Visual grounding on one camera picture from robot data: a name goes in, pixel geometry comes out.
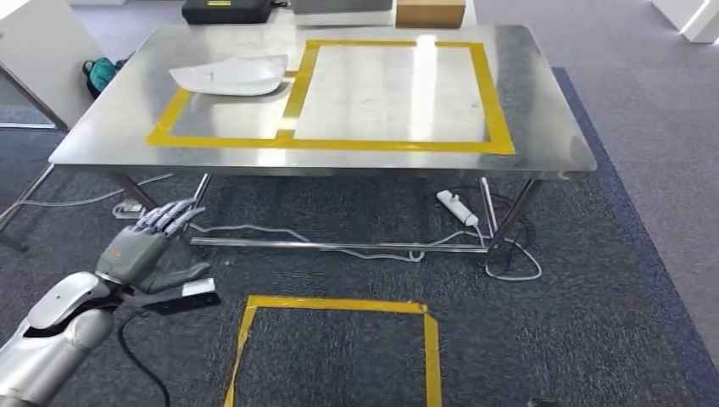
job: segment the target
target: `robotic finger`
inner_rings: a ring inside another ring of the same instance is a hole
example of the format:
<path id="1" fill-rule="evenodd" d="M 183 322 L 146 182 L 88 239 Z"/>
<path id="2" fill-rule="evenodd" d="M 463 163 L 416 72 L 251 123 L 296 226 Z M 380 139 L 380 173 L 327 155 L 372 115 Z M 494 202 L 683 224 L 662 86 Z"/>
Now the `robotic finger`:
<path id="1" fill-rule="evenodd" d="M 149 214 L 143 216 L 140 218 L 140 220 L 137 221 L 137 231 L 142 231 L 145 229 L 153 228 L 155 223 L 162 217 L 165 211 L 170 210 L 172 208 L 172 205 L 174 203 L 168 203 L 162 208 L 155 208 L 152 211 L 150 211 Z"/>
<path id="2" fill-rule="evenodd" d="M 180 216 L 177 218 L 174 222 L 170 223 L 169 226 L 167 226 L 167 229 L 164 230 L 164 233 L 167 236 L 172 236 L 175 234 L 176 231 L 180 230 L 187 222 L 189 222 L 192 218 L 194 218 L 197 215 L 200 215 L 205 211 L 205 208 L 197 208 L 190 210 L 189 212 L 186 212 L 183 216 Z"/>
<path id="3" fill-rule="evenodd" d="M 158 230 L 162 231 L 165 226 L 169 225 L 169 223 L 178 216 L 178 214 L 184 212 L 185 209 L 192 207 L 192 204 L 194 204 L 195 202 L 197 202 L 197 199 L 194 198 L 185 199 L 177 202 L 175 206 L 171 207 L 170 210 L 168 210 L 162 215 L 155 227 L 157 227 Z"/>

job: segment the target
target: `yellow tape square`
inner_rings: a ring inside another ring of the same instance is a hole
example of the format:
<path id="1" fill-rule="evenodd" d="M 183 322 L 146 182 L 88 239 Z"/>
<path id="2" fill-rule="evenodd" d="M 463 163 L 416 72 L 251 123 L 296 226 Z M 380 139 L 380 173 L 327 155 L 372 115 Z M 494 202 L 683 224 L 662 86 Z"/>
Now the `yellow tape square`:
<path id="1" fill-rule="evenodd" d="M 370 299 L 265 297 L 257 295 L 248 297 L 244 314 L 240 320 L 240 328 L 237 331 L 237 355 L 232 368 L 230 386 L 227 388 L 225 395 L 224 407 L 235 407 L 235 382 L 237 381 L 240 359 L 242 358 L 242 351 L 248 340 L 249 329 L 252 326 L 254 316 L 257 314 L 257 309 L 259 308 L 373 311 L 423 315 L 426 406 L 442 407 L 442 382 L 439 366 L 439 328 L 437 321 L 429 315 L 429 309 L 426 305 Z"/>
<path id="2" fill-rule="evenodd" d="M 288 71 L 293 77 L 283 121 L 297 122 L 307 98 L 309 84 L 319 58 L 321 47 L 416 47 L 414 41 L 356 41 L 356 40 L 309 40 L 306 42 L 299 70 Z M 172 135 L 172 128 L 180 119 L 192 94 L 178 89 L 159 116 L 158 122 L 148 136 L 148 143 L 157 147 L 173 148 L 296 148 L 314 150 L 355 151 L 422 151 L 440 153 L 490 153 L 514 155 L 509 127 L 494 88 L 487 54 L 479 42 L 435 42 L 436 47 L 464 47 L 469 49 L 477 88 L 487 121 L 489 140 L 486 142 L 420 142 L 381 140 L 319 140 L 297 139 L 294 129 L 281 128 L 275 138 L 226 138 Z"/>

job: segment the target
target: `gray floor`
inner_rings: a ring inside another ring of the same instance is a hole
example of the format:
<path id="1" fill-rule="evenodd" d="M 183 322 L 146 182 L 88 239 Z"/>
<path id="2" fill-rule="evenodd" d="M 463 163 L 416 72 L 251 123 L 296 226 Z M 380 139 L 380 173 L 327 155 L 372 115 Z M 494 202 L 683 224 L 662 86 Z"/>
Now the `gray floor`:
<path id="1" fill-rule="evenodd" d="M 77 8 L 112 58 L 182 2 Z M 689 313 L 719 364 L 719 47 L 684 41 L 644 0 L 476 0 L 477 20 L 532 27 L 568 69 Z"/>
<path id="2" fill-rule="evenodd" d="M 0 75 L 0 123 L 41 125 L 51 122 Z"/>

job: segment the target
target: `white power strip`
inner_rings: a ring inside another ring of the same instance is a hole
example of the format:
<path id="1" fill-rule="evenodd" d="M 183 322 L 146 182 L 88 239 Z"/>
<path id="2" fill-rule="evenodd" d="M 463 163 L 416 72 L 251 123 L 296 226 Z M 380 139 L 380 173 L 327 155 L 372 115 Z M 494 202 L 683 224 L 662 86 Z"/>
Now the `white power strip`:
<path id="1" fill-rule="evenodd" d="M 145 215 L 145 208 L 133 199 L 126 199 L 113 208 L 115 219 L 140 219 Z"/>
<path id="2" fill-rule="evenodd" d="M 437 192 L 437 199 L 465 226 L 476 226 L 479 219 L 460 201 L 460 196 L 450 191 Z"/>

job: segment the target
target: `robotic hand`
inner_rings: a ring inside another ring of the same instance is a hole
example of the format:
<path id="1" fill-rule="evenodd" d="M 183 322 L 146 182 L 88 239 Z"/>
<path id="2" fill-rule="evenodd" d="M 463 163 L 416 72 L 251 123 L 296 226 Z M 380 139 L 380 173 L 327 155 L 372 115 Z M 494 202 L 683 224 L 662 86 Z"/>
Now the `robotic hand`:
<path id="1" fill-rule="evenodd" d="M 158 293 L 209 271 L 207 263 L 173 273 L 156 265 L 172 237 L 203 211 L 194 199 L 152 210 L 115 237 L 94 273 L 75 273 L 50 289 L 0 348 L 0 407 L 47 405 L 113 331 L 112 312 L 126 295 Z"/>

